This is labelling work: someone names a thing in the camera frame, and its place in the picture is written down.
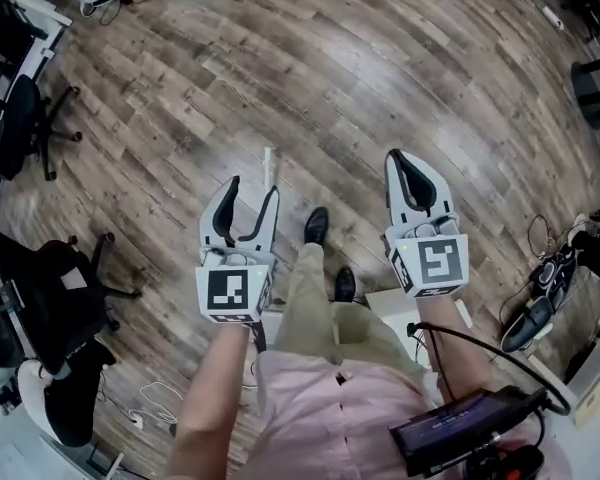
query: khaki pants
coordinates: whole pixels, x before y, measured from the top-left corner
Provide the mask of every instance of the khaki pants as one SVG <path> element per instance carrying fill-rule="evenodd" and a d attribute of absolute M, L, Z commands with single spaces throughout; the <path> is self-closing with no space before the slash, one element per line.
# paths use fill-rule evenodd
<path fill-rule="evenodd" d="M 333 364 L 343 359 L 367 361 L 391 366 L 408 377 L 422 375 L 424 369 L 411 360 L 395 332 L 368 308 L 329 303 L 323 258 L 317 244 L 300 250 L 274 350 L 324 357 Z"/>

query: chair base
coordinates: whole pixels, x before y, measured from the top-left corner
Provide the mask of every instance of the chair base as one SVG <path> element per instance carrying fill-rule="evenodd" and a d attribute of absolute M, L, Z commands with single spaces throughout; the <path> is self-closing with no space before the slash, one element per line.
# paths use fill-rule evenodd
<path fill-rule="evenodd" d="M 64 106 L 67 98 L 70 95 L 77 96 L 80 94 L 79 87 L 68 87 L 60 96 L 58 101 L 53 105 L 51 111 L 45 114 L 45 107 L 50 104 L 49 98 L 41 100 L 41 115 L 39 122 L 34 131 L 34 151 L 37 152 L 40 159 L 42 159 L 42 169 L 44 171 L 44 178 L 47 181 L 54 181 L 58 178 L 56 171 L 49 169 L 49 139 L 57 138 L 66 140 L 69 142 L 81 142 L 82 132 L 75 132 L 73 134 L 62 133 L 52 128 L 52 124 L 55 121 L 58 112 Z"/>
<path fill-rule="evenodd" d="M 100 261 L 102 259 L 102 249 L 106 245 L 112 245 L 116 241 L 116 236 L 113 233 L 104 233 L 98 237 L 98 241 L 96 243 L 96 247 L 93 250 L 93 255 L 91 256 L 91 267 L 98 272 L 98 267 L 100 266 Z M 69 237 L 69 243 L 71 245 L 76 245 L 78 243 L 78 238 L 76 236 Z M 102 285 L 102 288 L 105 291 L 105 295 L 108 297 L 117 297 L 119 299 L 127 299 L 127 300 L 138 300 L 142 297 L 142 292 L 138 289 L 133 290 L 132 292 L 125 292 L 122 290 L 118 290 L 117 288 L 112 288 L 110 286 Z M 107 315 L 107 325 L 111 332 L 116 332 L 120 328 L 120 322 L 110 318 Z"/>

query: wooden floor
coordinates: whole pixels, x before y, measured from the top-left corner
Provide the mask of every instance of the wooden floor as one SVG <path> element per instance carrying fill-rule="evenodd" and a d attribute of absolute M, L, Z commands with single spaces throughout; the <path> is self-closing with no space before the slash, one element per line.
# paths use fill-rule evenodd
<path fill-rule="evenodd" d="M 397 286 L 379 235 L 389 222 L 383 161 L 400 147 L 452 187 L 470 239 L 462 297 L 477 334 L 495 342 L 501 303 L 536 265 L 533 216 L 556 236 L 600 205 L 600 132 L 569 83 L 571 64 L 600 47 L 584 45 L 574 17 L 556 31 L 544 1 L 151 0 L 102 27 L 62 0 L 75 24 L 42 87 L 51 96 L 80 87 L 60 120 L 85 139 L 54 145 L 56 182 L 31 161 L 4 186 L 0 229 L 31 247 L 76 234 L 85 251 L 99 233 L 116 234 L 103 275 L 144 298 L 111 301 L 122 327 L 102 336 L 119 359 L 105 391 L 121 407 L 151 410 L 139 388 L 162 381 L 184 393 L 214 332 L 197 314 L 194 268 L 198 219 L 220 184 L 242 176 L 235 225 L 250 230 L 263 150 L 275 147 L 283 263 L 274 296 L 286 297 L 316 205 L 331 211 L 329 282 L 349 264 L 362 294 Z M 544 249 L 542 226 L 532 235 Z M 600 281 L 580 272 L 574 289 L 539 347 L 559 373 L 600 316 Z M 529 385 L 495 364 L 503 380 Z M 177 412 L 175 396 L 150 392 Z M 96 407 L 98 434 L 153 477 L 171 436 L 149 420 L 143 433 L 113 404 Z M 259 428 L 255 393 L 245 391 L 231 467 Z"/>

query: robotic arm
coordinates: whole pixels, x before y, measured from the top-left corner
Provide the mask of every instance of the robotic arm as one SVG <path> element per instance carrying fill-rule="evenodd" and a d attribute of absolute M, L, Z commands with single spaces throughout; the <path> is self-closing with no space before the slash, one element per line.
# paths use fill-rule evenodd
<path fill-rule="evenodd" d="M 231 223 L 240 177 L 228 180 L 211 198 L 200 218 L 200 257 L 196 268 L 200 312 L 215 323 L 249 325 L 259 351 L 266 349 L 262 310 L 268 305 L 276 263 L 271 252 L 280 195 L 265 196 L 253 232 L 233 239 Z"/>
<path fill-rule="evenodd" d="M 383 240 L 407 296 L 436 297 L 467 284 L 468 239 L 460 234 L 445 179 L 398 149 L 387 155 L 385 174 L 391 226 Z"/>

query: pink shirt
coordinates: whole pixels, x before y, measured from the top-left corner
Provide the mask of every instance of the pink shirt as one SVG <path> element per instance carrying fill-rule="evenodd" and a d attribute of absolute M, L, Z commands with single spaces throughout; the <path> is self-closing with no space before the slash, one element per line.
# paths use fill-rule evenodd
<path fill-rule="evenodd" d="M 258 402 L 266 425 L 235 480 L 404 479 L 404 461 L 390 427 L 432 409 L 421 386 L 393 368 L 286 352 L 258 360 Z M 337 376 L 346 379 L 340 384 Z M 503 447 L 534 443 L 539 424 L 530 418 L 503 437 Z M 568 463 L 550 436 L 541 450 L 538 480 L 571 478 Z M 458 471 L 449 478 L 462 478 Z"/>

